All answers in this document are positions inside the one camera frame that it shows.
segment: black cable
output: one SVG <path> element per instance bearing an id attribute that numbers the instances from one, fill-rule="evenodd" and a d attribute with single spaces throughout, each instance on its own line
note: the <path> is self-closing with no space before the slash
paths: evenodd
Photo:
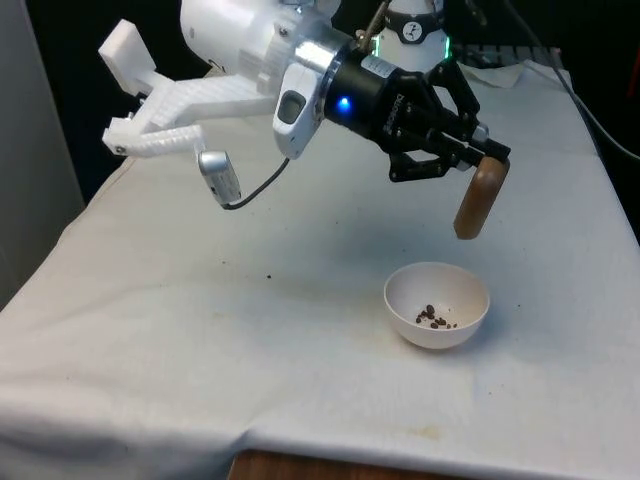
<path id="1" fill-rule="evenodd" d="M 600 131 L 600 133 L 602 133 L 602 135 L 604 135 L 604 137 L 614 147 L 616 147 L 622 153 L 627 155 L 629 158 L 640 162 L 640 155 L 637 155 L 637 154 L 633 153 L 632 151 L 627 150 L 620 142 L 618 142 L 615 138 L 613 138 L 613 136 L 609 132 L 607 132 L 607 130 L 598 121 L 596 116 L 593 113 L 591 113 L 591 110 L 589 110 L 589 108 L 584 103 L 584 101 L 582 101 L 582 99 L 573 91 L 573 88 L 571 88 L 571 86 L 569 86 L 568 82 L 565 80 L 564 76 L 560 72 L 560 67 L 556 63 L 556 59 L 553 58 L 553 56 L 549 55 L 549 53 L 547 52 L 546 47 L 542 44 L 542 42 L 540 41 L 540 39 L 538 38 L 536 33 L 529 26 L 529 24 L 525 21 L 525 19 L 522 18 L 522 15 L 520 15 L 518 10 L 516 10 L 516 8 L 513 6 L 513 4 L 511 3 L 511 0 L 502 0 L 502 2 L 504 4 L 504 7 L 509 12 L 509 14 L 516 21 L 516 23 L 527 34 L 527 36 L 529 37 L 529 40 L 531 42 L 533 42 L 536 47 L 538 47 L 538 48 L 540 48 L 542 50 L 542 54 L 545 56 L 545 60 L 549 63 L 549 65 L 551 65 L 551 68 L 553 68 L 553 71 L 558 76 L 558 79 L 560 80 L 560 83 L 562 84 L 564 89 L 567 91 L 567 93 L 571 97 L 571 100 L 573 100 L 573 103 L 576 104 L 576 107 L 578 107 L 578 110 L 582 110 L 589 117 L 589 119 L 593 122 L 593 124 Z"/>
<path id="2" fill-rule="evenodd" d="M 256 191 L 253 192 L 251 195 L 249 195 L 247 198 L 245 198 L 244 200 L 242 200 L 241 202 L 238 202 L 238 203 L 227 203 L 226 205 L 222 205 L 222 208 L 224 208 L 225 210 L 232 211 L 232 210 L 240 210 L 242 207 L 246 207 L 249 203 L 251 203 L 253 200 L 255 200 L 255 198 L 258 195 L 260 195 L 262 192 L 264 192 L 273 182 L 275 182 L 280 175 L 282 175 L 282 172 L 285 171 L 285 169 L 289 165 L 290 161 L 291 160 L 289 158 L 285 158 L 284 162 L 282 162 L 282 165 L 280 165 L 280 168 L 278 168 L 278 170 L 276 170 L 276 173 L 271 175 L 266 182 L 264 182 L 262 185 L 260 185 L 256 189 Z"/>

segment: wooden floor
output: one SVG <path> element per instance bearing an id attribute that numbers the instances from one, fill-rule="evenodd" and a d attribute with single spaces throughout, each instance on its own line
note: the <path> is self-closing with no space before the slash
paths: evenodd
<path id="1" fill-rule="evenodd" d="M 249 451 L 234 461 L 228 480 L 456 480 L 453 477 Z"/>

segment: wooden handle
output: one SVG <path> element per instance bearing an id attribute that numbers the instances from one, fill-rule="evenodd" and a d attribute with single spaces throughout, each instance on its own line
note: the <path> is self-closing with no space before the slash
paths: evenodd
<path id="1" fill-rule="evenodd" d="M 482 159 L 453 224 L 460 240 L 473 240 L 480 235 L 508 173 L 508 161 Z"/>

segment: table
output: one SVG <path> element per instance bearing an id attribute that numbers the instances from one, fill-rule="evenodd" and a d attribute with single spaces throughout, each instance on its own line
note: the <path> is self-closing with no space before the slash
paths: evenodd
<path id="1" fill-rule="evenodd" d="M 473 88 L 514 149 L 473 242 L 452 231 L 472 172 L 393 185 L 374 145 L 328 123 L 236 213 L 193 159 L 129 159 L 0 315 L 0 477 L 224 478 L 260 449 L 636 478 L 631 228 L 565 93 L 531 71 Z M 281 161 L 267 118 L 209 127 L 247 192 Z M 423 260 L 492 294 L 486 326 L 444 354 L 386 321 L 384 281 Z"/>
<path id="2" fill-rule="evenodd" d="M 368 465 L 269 452 L 249 451 L 239 455 L 228 480 L 456 480 L 429 473 L 392 470 Z"/>

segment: white bowl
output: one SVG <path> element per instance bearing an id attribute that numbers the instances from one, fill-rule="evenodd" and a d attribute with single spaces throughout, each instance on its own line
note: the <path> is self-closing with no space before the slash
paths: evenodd
<path id="1" fill-rule="evenodd" d="M 444 263 L 416 263 L 391 275 L 384 286 L 384 300 L 394 328 L 411 343 L 423 348 L 445 349 L 469 340 L 489 311 L 489 291 L 466 270 Z M 426 318 L 416 318 L 427 305 L 435 318 L 447 326 L 433 329 Z"/>

